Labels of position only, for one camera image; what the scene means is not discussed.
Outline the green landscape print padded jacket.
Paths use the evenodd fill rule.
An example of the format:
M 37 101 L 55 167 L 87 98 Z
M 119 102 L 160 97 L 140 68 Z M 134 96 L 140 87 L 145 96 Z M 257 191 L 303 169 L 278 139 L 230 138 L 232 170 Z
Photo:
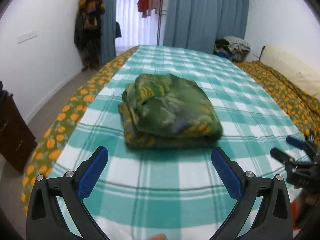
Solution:
M 209 147 L 223 134 L 217 113 L 195 81 L 172 74 L 140 74 L 118 106 L 127 147 Z

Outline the pile of clothes by bed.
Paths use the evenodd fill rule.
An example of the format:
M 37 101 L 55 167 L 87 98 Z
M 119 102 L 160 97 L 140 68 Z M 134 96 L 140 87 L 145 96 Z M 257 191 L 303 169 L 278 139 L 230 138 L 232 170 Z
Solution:
M 232 62 L 243 62 L 250 52 L 251 46 L 247 41 L 227 36 L 215 41 L 213 54 Z

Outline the orange floral green quilt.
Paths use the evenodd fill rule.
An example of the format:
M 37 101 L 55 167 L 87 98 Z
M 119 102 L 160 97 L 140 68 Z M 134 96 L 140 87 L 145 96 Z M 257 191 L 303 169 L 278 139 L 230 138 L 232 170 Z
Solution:
M 319 142 L 319 101 L 261 62 L 233 64 L 194 50 L 140 46 L 107 63 L 68 100 L 39 141 L 22 180 L 27 207 L 38 174 L 55 177 L 77 167 L 103 145 L 110 159 L 87 204 L 99 216 L 116 198 L 154 206 L 180 203 L 191 208 L 213 197 L 225 212 L 231 201 L 221 180 L 206 166 L 208 148 L 132 150 L 127 147 L 118 106 L 125 86 L 139 74 L 175 74 L 204 90 L 223 126 L 218 145 L 243 168 L 268 177 L 284 168 L 268 152 L 278 146 L 294 157 L 306 155 L 288 145 L 288 135 Z

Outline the cream bed headboard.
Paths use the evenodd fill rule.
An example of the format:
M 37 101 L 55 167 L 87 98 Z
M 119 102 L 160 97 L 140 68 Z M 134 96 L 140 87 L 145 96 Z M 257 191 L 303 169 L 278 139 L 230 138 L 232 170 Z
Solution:
M 310 96 L 319 99 L 319 72 L 279 47 L 266 45 L 259 61 L 294 83 Z

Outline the dark wooden dresser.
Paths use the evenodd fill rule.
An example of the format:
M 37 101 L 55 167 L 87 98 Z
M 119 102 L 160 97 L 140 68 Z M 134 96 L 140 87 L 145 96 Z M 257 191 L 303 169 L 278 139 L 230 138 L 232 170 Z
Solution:
M 36 139 L 23 120 L 11 94 L 1 102 L 1 155 L 19 173 L 36 147 Z

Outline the teal white plaid bed sheet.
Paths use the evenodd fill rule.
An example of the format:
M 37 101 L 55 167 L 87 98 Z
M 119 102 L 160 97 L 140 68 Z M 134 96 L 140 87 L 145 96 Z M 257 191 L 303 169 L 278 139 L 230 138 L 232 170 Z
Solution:
M 302 138 L 296 123 L 242 69 L 193 50 L 141 46 L 117 58 L 71 98 L 75 126 L 49 176 L 76 169 L 99 146 L 109 159 L 84 204 L 112 239 L 206 239 L 232 199 L 211 162 L 221 147 L 243 170 L 285 174 L 270 156 Z

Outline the blue curtain right panel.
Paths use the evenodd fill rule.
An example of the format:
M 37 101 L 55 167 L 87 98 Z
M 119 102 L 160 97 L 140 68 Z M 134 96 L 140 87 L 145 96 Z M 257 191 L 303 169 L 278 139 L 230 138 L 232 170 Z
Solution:
M 244 38 L 249 0 L 169 0 L 164 46 L 211 54 L 216 40 Z

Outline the blue curtain panel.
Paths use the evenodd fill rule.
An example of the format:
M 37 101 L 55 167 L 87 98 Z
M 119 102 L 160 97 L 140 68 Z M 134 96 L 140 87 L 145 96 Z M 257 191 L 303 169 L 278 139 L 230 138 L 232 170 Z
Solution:
M 164 46 L 211 54 L 216 40 L 244 38 L 249 0 L 169 0 Z
M 116 1 L 103 0 L 105 13 L 101 16 L 101 53 L 102 65 L 116 57 Z

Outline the coats hanging on rack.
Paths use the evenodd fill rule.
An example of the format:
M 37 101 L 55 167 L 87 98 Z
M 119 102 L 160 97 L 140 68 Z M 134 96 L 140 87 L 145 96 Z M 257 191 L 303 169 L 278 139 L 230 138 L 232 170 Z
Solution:
M 75 19 L 74 44 L 82 63 L 82 72 L 100 68 L 101 15 L 103 0 L 79 0 Z

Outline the red garment hanging outside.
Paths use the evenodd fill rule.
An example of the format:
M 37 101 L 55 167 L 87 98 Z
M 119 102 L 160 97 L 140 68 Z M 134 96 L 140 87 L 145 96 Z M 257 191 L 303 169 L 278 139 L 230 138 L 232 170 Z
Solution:
M 138 12 L 142 13 L 142 18 L 151 16 L 153 10 L 155 11 L 155 14 L 158 15 L 159 3 L 160 0 L 138 0 Z

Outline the blue curtain left panel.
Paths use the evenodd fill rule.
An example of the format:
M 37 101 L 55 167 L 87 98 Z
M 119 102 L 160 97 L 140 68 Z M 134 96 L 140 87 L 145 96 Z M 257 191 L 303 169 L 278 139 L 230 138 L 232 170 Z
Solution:
M 116 1 L 103 0 L 105 13 L 101 16 L 101 53 L 102 65 L 116 57 Z

